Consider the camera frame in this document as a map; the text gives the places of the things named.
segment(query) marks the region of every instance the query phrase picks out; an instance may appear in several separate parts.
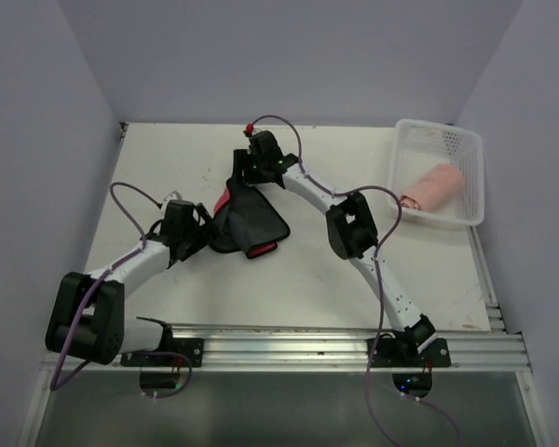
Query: white mesh basket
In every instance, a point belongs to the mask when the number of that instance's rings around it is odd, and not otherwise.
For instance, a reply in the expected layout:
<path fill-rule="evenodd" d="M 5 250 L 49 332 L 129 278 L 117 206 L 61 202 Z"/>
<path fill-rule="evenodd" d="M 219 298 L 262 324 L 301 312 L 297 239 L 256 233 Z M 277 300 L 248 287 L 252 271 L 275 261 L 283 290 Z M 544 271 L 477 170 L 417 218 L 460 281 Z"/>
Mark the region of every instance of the white mesh basket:
<path fill-rule="evenodd" d="M 484 218 L 483 142 L 474 132 L 403 119 L 395 127 L 388 188 L 401 196 L 406 189 L 440 163 L 456 166 L 464 174 L 464 191 L 435 212 L 404 209 L 404 217 L 455 225 L 477 225 Z M 395 210 L 393 200 L 389 205 Z"/>

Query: red fabric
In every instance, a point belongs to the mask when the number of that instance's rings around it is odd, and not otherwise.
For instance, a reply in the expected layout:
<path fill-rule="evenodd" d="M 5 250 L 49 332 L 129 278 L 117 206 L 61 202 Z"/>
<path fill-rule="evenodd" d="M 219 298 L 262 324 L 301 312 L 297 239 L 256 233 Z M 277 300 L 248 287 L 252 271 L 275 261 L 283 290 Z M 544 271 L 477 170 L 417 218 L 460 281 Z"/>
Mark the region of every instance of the red fabric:
<path fill-rule="evenodd" d="M 249 257 L 254 258 L 255 256 L 259 256 L 261 254 L 267 253 L 268 251 L 272 251 L 277 248 L 278 244 L 272 243 L 269 245 L 265 245 L 264 247 L 259 247 L 258 249 L 254 249 L 249 251 Z"/>
<path fill-rule="evenodd" d="M 217 211 L 219 211 L 220 208 L 223 205 L 225 205 L 229 199 L 230 199 L 230 191 L 226 188 L 222 193 L 222 196 L 217 199 L 217 203 L 213 207 L 213 214 L 217 214 Z"/>

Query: white platform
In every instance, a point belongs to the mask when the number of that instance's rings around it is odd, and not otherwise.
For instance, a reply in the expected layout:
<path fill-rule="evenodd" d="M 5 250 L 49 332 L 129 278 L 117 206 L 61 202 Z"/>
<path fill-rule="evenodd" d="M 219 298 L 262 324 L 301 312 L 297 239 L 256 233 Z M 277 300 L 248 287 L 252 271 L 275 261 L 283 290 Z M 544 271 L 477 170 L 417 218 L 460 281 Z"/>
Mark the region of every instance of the white platform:
<path fill-rule="evenodd" d="M 285 153 L 289 129 L 272 129 Z M 386 184 L 393 129 L 301 127 L 304 160 L 339 190 Z M 114 179 L 157 199 L 178 190 L 212 212 L 232 168 L 232 150 L 247 146 L 243 126 L 131 124 Z M 261 188 L 292 229 L 279 248 L 249 261 L 205 249 L 151 279 L 127 300 L 127 316 L 173 323 L 373 328 L 378 302 L 360 274 L 329 247 L 324 216 L 275 185 Z M 393 222 L 386 200 L 366 194 L 379 231 Z M 131 191 L 119 196 L 143 227 L 158 219 L 153 204 Z M 110 263 L 138 236 L 108 197 L 88 269 Z M 393 272 L 439 331 L 489 331 L 466 229 L 403 223 L 385 246 Z"/>

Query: glass panel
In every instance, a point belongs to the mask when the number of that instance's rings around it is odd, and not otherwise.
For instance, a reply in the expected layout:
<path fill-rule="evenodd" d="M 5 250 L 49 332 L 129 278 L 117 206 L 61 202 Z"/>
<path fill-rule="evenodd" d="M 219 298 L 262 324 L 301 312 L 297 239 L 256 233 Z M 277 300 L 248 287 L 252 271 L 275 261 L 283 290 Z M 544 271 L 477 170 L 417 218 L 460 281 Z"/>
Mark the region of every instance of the glass panel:
<path fill-rule="evenodd" d="M 455 445 L 441 414 L 377 373 L 374 402 L 403 445 Z M 464 446 L 535 445 L 513 373 L 435 373 L 427 399 L 452 414 Z M 186 391 L 140 397 L 137 372 L 84 372 L 52 393 L 38 446 L 390 446 L 364 402 L 361 373 L 199 372 Z"/>

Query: gray wall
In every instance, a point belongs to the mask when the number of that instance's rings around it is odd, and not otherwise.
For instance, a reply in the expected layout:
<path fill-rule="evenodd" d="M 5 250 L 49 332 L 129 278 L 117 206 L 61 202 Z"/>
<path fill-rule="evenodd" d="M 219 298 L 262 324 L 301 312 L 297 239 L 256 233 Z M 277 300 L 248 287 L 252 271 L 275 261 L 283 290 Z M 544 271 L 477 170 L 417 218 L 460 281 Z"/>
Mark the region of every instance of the gray wall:
<path fill-rule="evenodd" d="M 458 124 L 484 139 L 484 251 L 559 442 L 559 0 L 525 0 Z"/>
<path fill-rule="evenodd" d="M 521 0 L 59 0 L 129 121 L 453 122 Z"/>
<path fill-rule="evenodd" d="M 59 280 L 84 265 L 117 137 L 56 2 L 0 1 L 0 447 L 19 435 Z"/>

